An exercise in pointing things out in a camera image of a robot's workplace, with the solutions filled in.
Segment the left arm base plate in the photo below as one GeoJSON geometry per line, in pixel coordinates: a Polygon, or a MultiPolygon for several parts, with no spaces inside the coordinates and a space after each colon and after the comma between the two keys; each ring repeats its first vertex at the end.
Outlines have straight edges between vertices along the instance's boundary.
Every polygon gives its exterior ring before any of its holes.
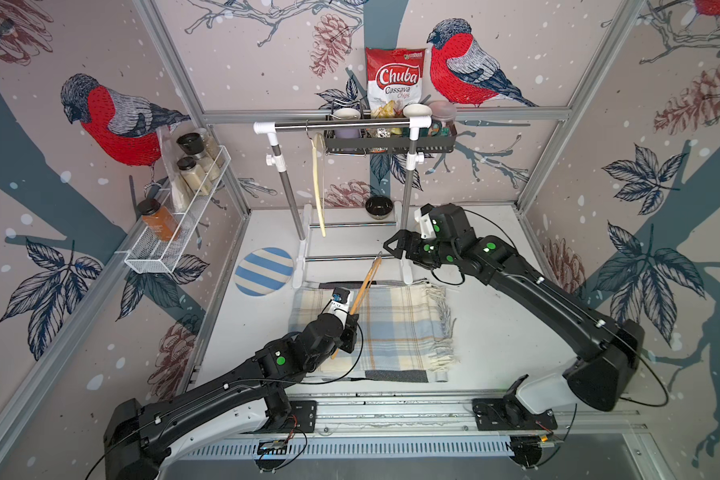
{"type": "Polygon", "coordinates": [[[317,420],[317,401],[291,401],[290,412],[282,420],[269,420],[260,432],[289,433],[300,430],[304,433],[313,433],[317,420]]]}

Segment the orange wooden hanger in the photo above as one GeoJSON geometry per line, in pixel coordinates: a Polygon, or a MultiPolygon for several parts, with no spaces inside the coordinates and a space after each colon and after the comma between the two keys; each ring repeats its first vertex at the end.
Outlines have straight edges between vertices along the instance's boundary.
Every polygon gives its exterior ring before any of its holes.
{"type": "MultiPolygon", "coordinates": [[[[359,315],[360,305],[363,303],[364,300],[367,299],[367,297],[369,295],[369,290],[374,283],[375,276],[380,268],[381,263],[382,263],[382,254],[378,253],[374,257],[371,267],[370,267],[369,271],[367,272],[357,294],[355,296],[352,296],[351,303],[350,303],[351,308],[350,308],[349,314],[358,314],[359,315]]],[[[343,314],[340,314],[338,317],[341,320],[346,319],[346,316],[344,316],[343,314]]],[[[341,351],[341,350],[338,350],[335,354],[331,354],[331,357],[335,358],[339,351],[341,351]]]]}

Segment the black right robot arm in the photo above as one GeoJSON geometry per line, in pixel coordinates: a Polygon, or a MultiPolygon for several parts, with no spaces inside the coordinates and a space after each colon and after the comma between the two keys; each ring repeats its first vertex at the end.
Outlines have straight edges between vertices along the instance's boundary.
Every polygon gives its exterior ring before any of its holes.
{"type": "Polygon", "coordinates": [[[524,307],[575,355],[569,366],[545,376],[518,378],[503,397],[508,412],[543,414],[571,403],[602,412],[615,408],[639,367],[645,332],[638,323],[617,323],[586,306],[548,281],[512,243],[477,236],[460,206],[427,204],[416,220],[418,230],[400,229],[384,242],[387,253],[431,272],[456,267],[462,277],[473,277],[524,307]]]}

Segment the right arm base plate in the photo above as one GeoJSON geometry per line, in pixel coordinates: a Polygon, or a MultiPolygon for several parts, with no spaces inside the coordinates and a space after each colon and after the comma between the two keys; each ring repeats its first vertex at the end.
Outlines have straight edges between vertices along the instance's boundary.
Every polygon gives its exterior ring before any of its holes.
{"type": "Polygon", "coordinates": [[[554,413],[533,414],[517,401],[503,398],[476,398],[471,403],[479,431],[539,431],[558,428],[554,413]]]}

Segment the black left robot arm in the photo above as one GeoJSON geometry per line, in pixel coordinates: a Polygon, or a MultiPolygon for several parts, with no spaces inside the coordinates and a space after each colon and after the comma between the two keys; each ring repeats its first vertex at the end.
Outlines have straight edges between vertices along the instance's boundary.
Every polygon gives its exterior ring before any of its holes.
{"type": "Polygon", "coordinates": [[[131,398],[113,411],[100,460],[108,479],[155,479],[162,466],[192,447],[226,434],[275,431],[291,416],[286,388],[336,351],[354,350],[362,329],[344,309],[321,313],[300,332],[268,342],[229,372],[169,400],[143,405],[131,398]]]}

